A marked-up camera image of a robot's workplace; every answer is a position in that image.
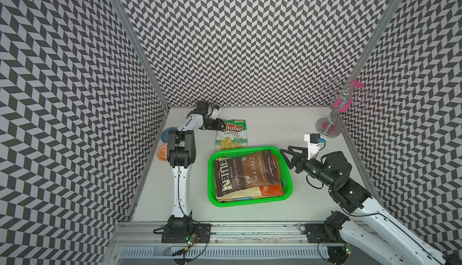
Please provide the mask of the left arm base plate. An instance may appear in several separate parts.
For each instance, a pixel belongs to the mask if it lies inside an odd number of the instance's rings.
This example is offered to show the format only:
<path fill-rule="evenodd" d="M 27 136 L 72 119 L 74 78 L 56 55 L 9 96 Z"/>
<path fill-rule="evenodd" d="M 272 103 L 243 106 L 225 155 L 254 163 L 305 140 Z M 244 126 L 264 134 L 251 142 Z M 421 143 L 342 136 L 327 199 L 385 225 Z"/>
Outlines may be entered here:
<path fill-rule="evenodd" d="M 198 233 L 197 243 L 208 243 L 210 240 L 211 224 L 194 223 L 192 229 L 189 230 L 174 230 L 168 226 L 162 233 L 162 243 L 186 244 L 187 238 L 191 239 L 193 233 Z"/>

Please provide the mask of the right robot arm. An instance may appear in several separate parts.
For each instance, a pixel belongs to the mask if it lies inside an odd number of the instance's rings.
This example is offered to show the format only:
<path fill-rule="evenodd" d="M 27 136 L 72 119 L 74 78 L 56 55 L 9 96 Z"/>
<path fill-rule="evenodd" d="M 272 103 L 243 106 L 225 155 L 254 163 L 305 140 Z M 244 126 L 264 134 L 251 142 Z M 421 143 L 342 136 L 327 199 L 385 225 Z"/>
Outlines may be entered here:
<path fill-rule="evenodd" d="M 329 241 L 338 235 L 383 265 L 461 264 L 458 255 L 446 255 L 420 239 L 354 181 L 353 167 L 343 152 L 326 154 L 321 160 L 309 157 L 309 150 L 302 147 L 290 146 L 280 153 L 290 169 L 325 185 L 340 207 L 324 222 Z"/>

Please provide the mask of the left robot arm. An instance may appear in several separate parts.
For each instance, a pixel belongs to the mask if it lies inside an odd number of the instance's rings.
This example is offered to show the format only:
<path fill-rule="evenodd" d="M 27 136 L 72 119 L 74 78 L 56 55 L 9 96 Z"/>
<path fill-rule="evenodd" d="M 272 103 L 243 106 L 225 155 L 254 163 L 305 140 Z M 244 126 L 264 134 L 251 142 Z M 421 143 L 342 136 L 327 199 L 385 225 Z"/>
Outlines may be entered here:
<path fill-rule="evenodd" d="M 189 201 L 189 180 L 196 161 L 195 131 L 221 131 L 226 128 L 218 118 L 220 106 L 198 101 L 196 107 L 185 117 L 184 125 L 171 130 L 167 136 L 167 161 L 173 172 L 173 209 L 167 229 L 173 234 L 192 235 L 194 221 Z"/>

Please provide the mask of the yellow blue chips bag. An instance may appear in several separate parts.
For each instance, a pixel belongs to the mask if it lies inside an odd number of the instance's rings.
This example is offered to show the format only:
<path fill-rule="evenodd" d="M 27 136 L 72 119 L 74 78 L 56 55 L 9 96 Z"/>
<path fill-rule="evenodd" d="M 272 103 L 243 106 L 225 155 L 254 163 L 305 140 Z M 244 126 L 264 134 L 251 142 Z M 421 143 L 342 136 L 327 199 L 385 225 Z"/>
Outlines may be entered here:
<path fill-rule="evenodd" d="M 239 198 L 219 198 L 217 199 L 218 202 L 238 202 L 238 201 L 254 201 L 254 200 L 265 200 L 265 199 L 274 199 L 280 196 L 246 196 L 246 197 L 239 197 Z"/>

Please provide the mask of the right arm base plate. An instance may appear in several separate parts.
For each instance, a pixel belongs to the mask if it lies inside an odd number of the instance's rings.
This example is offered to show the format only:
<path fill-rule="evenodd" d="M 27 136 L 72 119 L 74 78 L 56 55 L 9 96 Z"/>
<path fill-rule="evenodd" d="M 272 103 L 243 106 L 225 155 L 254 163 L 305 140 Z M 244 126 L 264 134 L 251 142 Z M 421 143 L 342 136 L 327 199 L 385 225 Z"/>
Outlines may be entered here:
<path fill-rule="evenodd" d="M 340 226 L 326 225 L 323 223 L 309 223 L 299 226 L 300 231 L 306 235 L 310 244 L 335 243 L 341 244 L 346 241 L 340 236 Z"/>

